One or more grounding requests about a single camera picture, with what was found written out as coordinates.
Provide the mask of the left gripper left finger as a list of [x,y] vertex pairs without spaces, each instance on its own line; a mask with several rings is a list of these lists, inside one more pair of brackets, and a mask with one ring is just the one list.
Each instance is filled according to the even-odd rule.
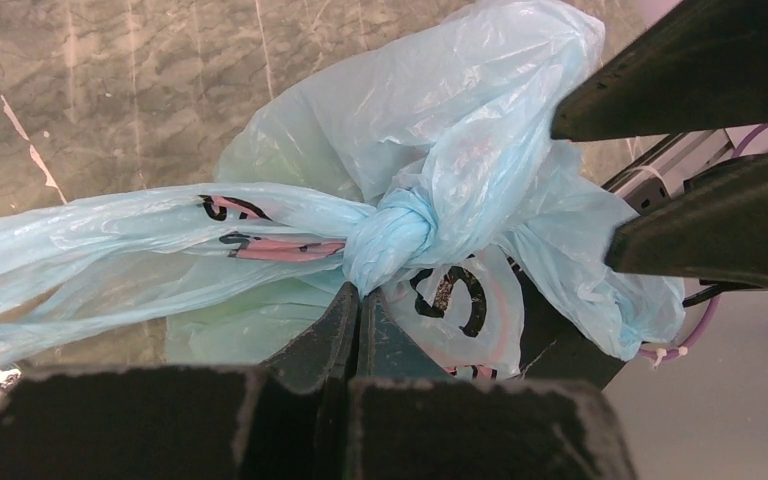
[[61,367],[0,405],[0,479],[335,479],[360,298],[259,365]]

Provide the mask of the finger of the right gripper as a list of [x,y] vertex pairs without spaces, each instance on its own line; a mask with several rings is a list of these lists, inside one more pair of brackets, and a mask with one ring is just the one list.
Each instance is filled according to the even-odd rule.
[[690,192],[617,227],[605,262],[768,288],[768,153],[712,168]]
[[768,1],[681,1],[557,106],[577,142],[768,123]]

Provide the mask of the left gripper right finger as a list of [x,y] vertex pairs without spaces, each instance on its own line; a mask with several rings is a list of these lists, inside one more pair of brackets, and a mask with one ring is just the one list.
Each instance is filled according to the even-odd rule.
[[457,380],[393,321],[362,303],[348,385],[351,479],[632,479],[620,422],[577,380]]

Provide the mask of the light blue plastic bag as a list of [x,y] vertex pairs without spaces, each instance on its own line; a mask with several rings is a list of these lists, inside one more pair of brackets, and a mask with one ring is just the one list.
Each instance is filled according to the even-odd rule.
[[563,1],[479,1],[284,91],[209,183],[0,218],[0,367],[154,318],[173,363],[256,363],[350,283],[446,372],[509,377],[514,265],[611,357],[671,341],[683,282],[604,263],[634,209],[549,134],[604,42]]

